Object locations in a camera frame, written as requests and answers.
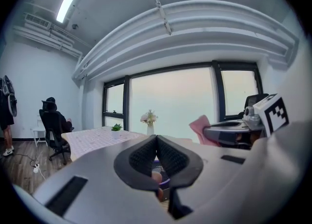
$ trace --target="wooden floor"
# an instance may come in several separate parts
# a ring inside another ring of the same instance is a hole
[[[33,194],[39,185],[44,182],[44,178],[40,172],[34,173],[34,168],[29,165],[31,160],[28,157],[18,154],[28,155],[36,160],[36,145],[34,142],[13,142],[13,146],[15,149],[14,155],[2,157],[0,163],[4,166],[13,184],[20,186],[29,194]],[[0,142],[1,154],[4,153],[4,150],[4,142]],[[53,149],[48,148],[45,143],[38,143],[40,169],[46,179],[65,167],[61,154],[53,157],[52,161],[48,160],[48,157],[53,153]],[[70,164],[70,153],[65,153],[65,158],[67,164]]]

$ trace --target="flower vase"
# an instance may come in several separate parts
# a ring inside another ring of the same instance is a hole
[[[120,131],[111,131],[114,139],[120,138]]]
[[[154,134],[154,125],[152,126],[147,125],[147,135],[150,136],[153,134]]]

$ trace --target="air vent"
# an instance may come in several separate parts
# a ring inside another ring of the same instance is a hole
[[[45,30],[48,30],[51,27],[51,22],[29,13],[26,13],[25,21]]]

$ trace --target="patterned tablecloth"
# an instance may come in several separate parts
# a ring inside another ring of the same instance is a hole
[[[69,143],[71,159],[74,161],[93,150],[146,136],[139,133],[120,130],[120,138],[114,139],[111,132],[111,127],[102,127],[98,129],[65,133],[62,134],[62,137]]]

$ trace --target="white side table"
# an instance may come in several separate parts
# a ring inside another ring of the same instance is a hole
[[[34,127],[34,128],[31,129],[31,131],[33,132],[33,135],[34,135],[34,141],[35,141],[36,147],[37,147],[37,143],[45,143],[48,146],[48,144],[47,144],[47,142],[45,140],[45,128]],[[39,132],[43,132],[44,133],[44,140],[43,141],[41,141],[40,138],[39,138]]]

